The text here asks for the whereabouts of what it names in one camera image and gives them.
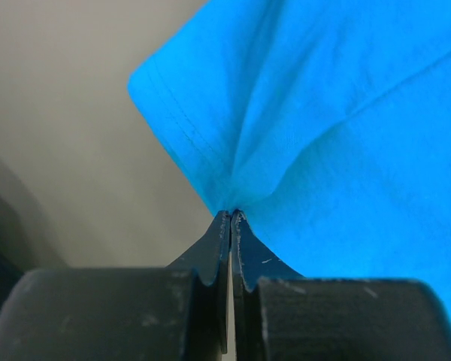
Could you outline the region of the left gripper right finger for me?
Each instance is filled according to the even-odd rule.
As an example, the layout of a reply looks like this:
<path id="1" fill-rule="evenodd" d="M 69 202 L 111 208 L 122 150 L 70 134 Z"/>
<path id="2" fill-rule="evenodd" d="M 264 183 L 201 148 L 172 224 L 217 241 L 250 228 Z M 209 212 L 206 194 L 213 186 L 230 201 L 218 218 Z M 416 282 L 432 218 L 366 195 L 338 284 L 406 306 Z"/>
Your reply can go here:
<path id="1" fill-rule="evenodd" d="M 239 360 L 451 360 L 451 323 L 426 284 L 306 278 L 230 223 Z"/>

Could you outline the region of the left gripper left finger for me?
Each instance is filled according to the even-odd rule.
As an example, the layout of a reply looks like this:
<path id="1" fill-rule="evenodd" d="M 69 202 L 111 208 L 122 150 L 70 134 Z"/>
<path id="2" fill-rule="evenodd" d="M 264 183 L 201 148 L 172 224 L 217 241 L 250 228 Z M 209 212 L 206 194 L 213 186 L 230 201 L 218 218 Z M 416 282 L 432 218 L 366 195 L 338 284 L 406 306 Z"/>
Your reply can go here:
<path id="1" fill-rule="evenodd" d="M 227 351 L 230 216 L 158 268 L 25 273 L 0 310 L 0 360 L 219 360 Z"/>

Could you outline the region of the blue t shirt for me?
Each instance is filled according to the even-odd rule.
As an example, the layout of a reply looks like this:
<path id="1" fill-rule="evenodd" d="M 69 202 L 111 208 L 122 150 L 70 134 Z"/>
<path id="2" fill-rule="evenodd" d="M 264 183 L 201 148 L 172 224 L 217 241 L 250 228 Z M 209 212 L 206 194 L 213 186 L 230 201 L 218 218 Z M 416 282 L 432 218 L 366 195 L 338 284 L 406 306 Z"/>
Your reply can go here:
<path id="1" fill-rule="evenodd" d="M 451 1 L 211 1 L 128 90 L 212 213 L 305 276 L 425 281 L 451 319 Z"/>

